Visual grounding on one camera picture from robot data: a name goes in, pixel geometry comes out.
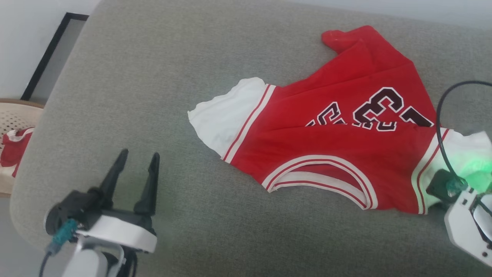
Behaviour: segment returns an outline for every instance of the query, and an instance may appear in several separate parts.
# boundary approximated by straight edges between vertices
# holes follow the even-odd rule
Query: red stripe
[[[236,137],[236,139],[232,142],[231,146],[229,147],[229,149],[227,150],[227,152],[225,153],[225,156],[224,156],[224,160],[227,159],[227,156],[229,155],[229,152],[231,152],[231,149],[232,149],[232,146],[234,146],[234,144],[239,140],[239,137],[241,136],[241,133],[243,132],[244,128],[246,127],[246,124],[248,123],[248,121],[251,119],[251,116],[254,114],[254,112],[256,112],[256,110],[260,107],[261,103],[263,102],[263,99],[265,99],[265,96],[267,94],[267,91],[268,89],[270,88],[270,85],[267,86],[267,88],[265,89],[265,92],[263,93],[263,96],[261,97],[260,99],[260,103],[258,103],[258,105],[256,106],[256,108],[254,108],[254,110],[249,114],[248,118],[246,119],[245,123],[243,124],[243,127],[241,128],[241,130],[239,131],[239,134],[238,136]]]
[[[366,183],[364,183],[364,181],[362,180],[362,178],[356,173],[354,172],[352,169],[348,168],[346,165],[340,163],[340,162],[337,162],[337,161],[334,161],[334,160],[330,160],[330,159],[312,159],[312,160],[305,160],[305,161],[300,161],[300,162],[297,162],[293,165],[290,165],[289,167],[285,168],[284,170],[280,171],[279,173],[277,173],[277,175],[275,175],[272,180],[268,183],[267,185],[267,190],[270,188],[270,186],[272,185],[272,182],[279,176],[281,175],[283,172],[285,172],[286,170],[289,170],[291,167],[294,167],[298,164],[302,164],[302,163],[305,163],[305,162],[332,162],[332,163],[336,163],[342,167],[344,167],[345,169],[349,170],[350,172],[354,173],[355,176],[357,176],[360,181],[362,182],[362,184],[364,185],[364,187],[366,188],[367,192],[368,192],[368,195],[369,195],[369,203],[370,205],[368,206],[368,208],[371,208],[372,207],[372,197],[369,193],[369,190],[368,190],[368,187],[366,185]]]
[[[448,135],[448,132],[449,132],[449,129],[447,129],[444,132],[444,135],[442,136],[443,141],[446,138],[446,135]],[[417,175],[417,188],[419,189],[420,199],[422,200],[422,207],[424,209],[423,210],[424,214],[426,213],[426,204],[424,203],[424,195],[422,194],[422,190],[420,189],[420,177],[422,176],[422,173],[424,173],[426,168],[429,166],[429,164],[431,164],[432,160],[434,159],[434,157],[436,156],[438,151],[439,151],[439,143],[437,144],[437,147],[435,148],[434,153],[432,154],[430,159],[427,161],[426,165],[424,165],[424,168],[422,168],[422,170],[420,170],[419,174]]]
[[[322,184],[322,183],[318,183],[318,182],[311,182],[311,181],[306,181],[306,180],[303,180],[303,181],[289,181],[289,182],[282,182],[282,183],[276,183],[274,185],[274,187],[278,186],[278,185],[282,185],[282,184],[297,184],[297,183],[308,183],[308,184],[313,184],[313,185],[318,185],[318,186],[322,186],[322,187],[327,187],[327,188],[331,188],[331,189],[334,189],[334,190],[338,190],[338,191],[341,191],[341,192],[344,192],[350,196],[352,196],[355,200],[357,200],[357,202],[359,202],[363,207],[366,206],[359,198],[355,197],[353,194],[347,192],[346,190],[343,190],[341,188],[337,188],[337,187],[333,187],[333,186],[329,186],[329,185],[325,185],[325,184]]]

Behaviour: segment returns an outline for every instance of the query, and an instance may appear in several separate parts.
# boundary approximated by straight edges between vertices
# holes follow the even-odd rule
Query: red jersey
[[[427,213],[438,199],[425,189],[446,166],[413,63],[370,26],[322,40],[338,56],[309,78],[285,87],[243,79],[198,104],[188,116],[199,138],[268,192],[312,186],[362,209]],[[471,157],[492,160],[485,133],[442,133],[458,171]]]

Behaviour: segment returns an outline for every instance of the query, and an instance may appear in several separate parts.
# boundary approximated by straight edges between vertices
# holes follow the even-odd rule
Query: gray floor
[[[44,253],[27,243],[10,220],[9,199],[0,198],[0,276],[36,277]],[[45,276],[62,276],[69,256],[58,255],[48,260]]]
[[[53,87],[60,75],[63,66],[65,65],[70,52],[72,51],[73,45],[77,40],[85,21],[81,20],[70,20],[68,26],[63,33],[53,55],[51,56],[46,69],[41,76],[34,92],[31,96],[32,102],[39,104],[46,104],[48,98],[53,90]]]

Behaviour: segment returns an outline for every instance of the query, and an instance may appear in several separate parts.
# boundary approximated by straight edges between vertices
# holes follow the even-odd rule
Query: laundry basket
[[[11,130],[35,127],[43,112],[43,105],[14,99],[0,98],[0,141]],[[0,155],[3,144],[0,144]],[[0,170],[0,197],[9,197],[14,186],[11,170]]]

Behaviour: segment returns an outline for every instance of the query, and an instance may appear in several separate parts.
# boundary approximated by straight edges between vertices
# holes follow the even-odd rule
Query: black frame
[[[58,45],[58,42],[62,38],[61,36],[65,32],[65,29],[68,26],[70,20],[74,19],[74,20],[87,21],[88,18],[89,15],[85,15],[85,14],[78,14],[78,13],[71,13],[71,12],[65,14],[60,25],[58,26],[57,31],[55,32],[53,38],[51,39],[50,44],[48,44],[48,48],[46,48],[46,51],[44,52],[44,55],[41,58],[41,61],[39,61],[39,64],[37,65],[36,70],[34,71],[34,74],[32,75],[31,80],[29,81],[29,84],[26,87],[26,90],[24,91],[24,94],[21,97],[21,100],[29,101],[29,99],[31,99],[32,93],[34,92],[37,83],[41,79],[41,76],[43,75],[43,72],[46,69],[46,66],[48,65],[48,62],[50,61],[51,56],[53,55],[53,52],[55,51]]]

